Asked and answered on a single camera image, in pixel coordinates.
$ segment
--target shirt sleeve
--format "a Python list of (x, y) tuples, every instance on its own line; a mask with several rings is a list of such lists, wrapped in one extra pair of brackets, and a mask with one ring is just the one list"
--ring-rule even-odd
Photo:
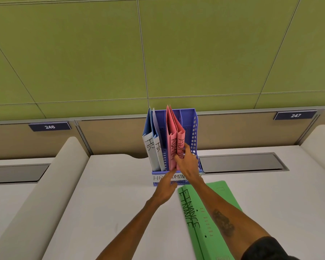
[(291, 260), (276, 239), (265, 236), (256, 240), (243, 254), (241, 260)]

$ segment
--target forearm tattoo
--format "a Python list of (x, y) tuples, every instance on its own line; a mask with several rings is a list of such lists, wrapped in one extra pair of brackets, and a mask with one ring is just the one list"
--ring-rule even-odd
[(217, 209), (213, 211), (213, 220), (223, 235), (230, 237), (234, 234), (234, 225), (230, 223), (229, 218), (227, 218)]

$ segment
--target blue file organizer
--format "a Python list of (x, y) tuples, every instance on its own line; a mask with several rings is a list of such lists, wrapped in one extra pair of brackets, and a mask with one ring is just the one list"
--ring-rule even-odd
[[(168, 156), (167, 156), (167, 142), (166, 142), (166, 110), (156, 110), (155, 111), (159, 130), (161, 134), (160, 144), (162, 150), (162, 156), (164, 158), (164, 163), (166, 170), (162, 172), (152, 172), (152, 175), (166, 174), (168, 172)], [(196, 155), (197, 158), (197, 136), (198, 136), (198, 116), (196, 114), (195, 109), (173, 109), (173, 113), (175, 113), (176, 118), (181, 123), (182, 127), (185, 129), (185, 142), (190, 146), (190, 150), (192, 153)], [(187, 180), (179, 180), (174, 181), (177, 182), (178, 185), (189, 184)]]

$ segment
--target green folder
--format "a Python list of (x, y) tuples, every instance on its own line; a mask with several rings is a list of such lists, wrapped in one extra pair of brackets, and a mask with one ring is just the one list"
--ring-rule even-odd
[[(225, 181), (207, 185), (227, 202), (241, 210)], [(191, 185), (178, 189), (185, 220), (197, 260), (234, 260), (218, 227)]]

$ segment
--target white desk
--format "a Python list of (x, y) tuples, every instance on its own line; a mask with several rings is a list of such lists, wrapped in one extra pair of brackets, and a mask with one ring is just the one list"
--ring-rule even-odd
[[(225, 180), (243, 211), (290, 255), (325, 260), (325, 170), (299, 146), (199, 151), (199, 155), (275, 152), (288, 172), (205, 175)], [(91, 156), (43, 260), (95, 259), (151, 197), (149, 160)], [(178, 194), (159, 208), (134, 259), (195, 259)]]

